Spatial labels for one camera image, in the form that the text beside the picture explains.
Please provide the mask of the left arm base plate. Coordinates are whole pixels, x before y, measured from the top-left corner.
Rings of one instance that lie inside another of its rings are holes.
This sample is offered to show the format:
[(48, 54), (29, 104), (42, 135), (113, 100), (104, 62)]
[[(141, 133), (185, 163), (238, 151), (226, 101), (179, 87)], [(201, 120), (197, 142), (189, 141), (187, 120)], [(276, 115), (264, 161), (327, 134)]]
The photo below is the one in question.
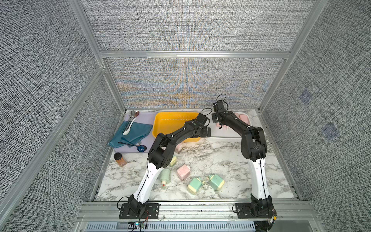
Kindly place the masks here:
[(158, 219), (160, 204), (146, 203), (141, 206), (131, 206), (129, 203), (121, 204), (119, 219)]

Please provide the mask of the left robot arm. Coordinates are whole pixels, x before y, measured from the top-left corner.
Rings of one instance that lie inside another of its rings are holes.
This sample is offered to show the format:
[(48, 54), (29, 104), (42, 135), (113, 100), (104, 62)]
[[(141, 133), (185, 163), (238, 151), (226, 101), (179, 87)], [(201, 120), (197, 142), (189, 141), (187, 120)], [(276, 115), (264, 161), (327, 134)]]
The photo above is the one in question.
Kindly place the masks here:
[(210, 119), (199, 113), (195, 119), (186, 121), (183, 126), (171, 133), (159, 133), (149, 149), (146, 172), (136, 191), (128, 197), (129, 211), (141, 218), (145, 213), (151, 190), (159, 174), (169, 166), (175, 148), (188, 138), (207, 138), (211, 136), (208, 127)]

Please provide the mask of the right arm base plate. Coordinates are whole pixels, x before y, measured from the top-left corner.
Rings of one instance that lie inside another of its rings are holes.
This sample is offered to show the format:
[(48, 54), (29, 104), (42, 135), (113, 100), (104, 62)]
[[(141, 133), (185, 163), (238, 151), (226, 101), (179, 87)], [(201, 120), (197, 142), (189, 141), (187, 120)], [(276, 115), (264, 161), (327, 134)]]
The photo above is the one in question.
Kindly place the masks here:
[(271, 203), (243, 202), (236, 203), (234, 209), (238, 218), (265, 218), (277, 217), (277, 212)]

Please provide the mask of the white plastic tray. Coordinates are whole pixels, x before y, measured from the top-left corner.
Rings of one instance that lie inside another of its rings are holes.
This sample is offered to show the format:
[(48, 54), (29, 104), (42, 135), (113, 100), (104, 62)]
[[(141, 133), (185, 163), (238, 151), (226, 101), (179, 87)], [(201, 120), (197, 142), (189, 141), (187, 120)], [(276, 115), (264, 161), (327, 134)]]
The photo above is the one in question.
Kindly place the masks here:
[(211, 122), (209, 124), (209, 127), (211, 128), (211, 137), (226, 137), (226, 138), (238, 138), (238, 137), (240, 137), (237, 132), (235, 132), (233, 129), (231, 129), (228, 126), (224, 125), (222, 129), (219, 129), (216, 126), (216, 123), (213, 123), (211, 115), (208, 115), (208, 118), (211, 120)]

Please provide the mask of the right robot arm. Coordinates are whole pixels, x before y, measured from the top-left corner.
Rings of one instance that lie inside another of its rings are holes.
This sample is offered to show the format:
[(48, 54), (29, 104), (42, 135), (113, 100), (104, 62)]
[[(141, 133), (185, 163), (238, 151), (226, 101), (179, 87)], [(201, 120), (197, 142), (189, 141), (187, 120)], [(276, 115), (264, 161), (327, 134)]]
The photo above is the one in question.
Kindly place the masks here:
[(214, 113), (212, 120), (221, 126), (228, 126), (241, 137), (241, 153), (247, 159), (251, 181), (251, 214), (255, 217), (276, 217), (276, 210), (268, 190), (265, 173), (265, 158), (268, 151), (264, 130), (253, 127), (239, 119), (232, 111), (228, 111), (228, 104), (218, 100), (213, 103)]

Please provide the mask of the yellow plastic tray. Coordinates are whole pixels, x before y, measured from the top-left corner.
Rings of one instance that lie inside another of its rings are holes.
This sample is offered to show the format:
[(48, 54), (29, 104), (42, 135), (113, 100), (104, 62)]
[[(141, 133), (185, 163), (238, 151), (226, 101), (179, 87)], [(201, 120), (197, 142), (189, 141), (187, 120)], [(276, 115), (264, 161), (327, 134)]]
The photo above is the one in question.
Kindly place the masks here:
[(185, 122), (195, 119), (198, 112), (159, 112), (155, 116), (152, 134), (156, 138), (159, 133), (168, 134), (180, 129)]

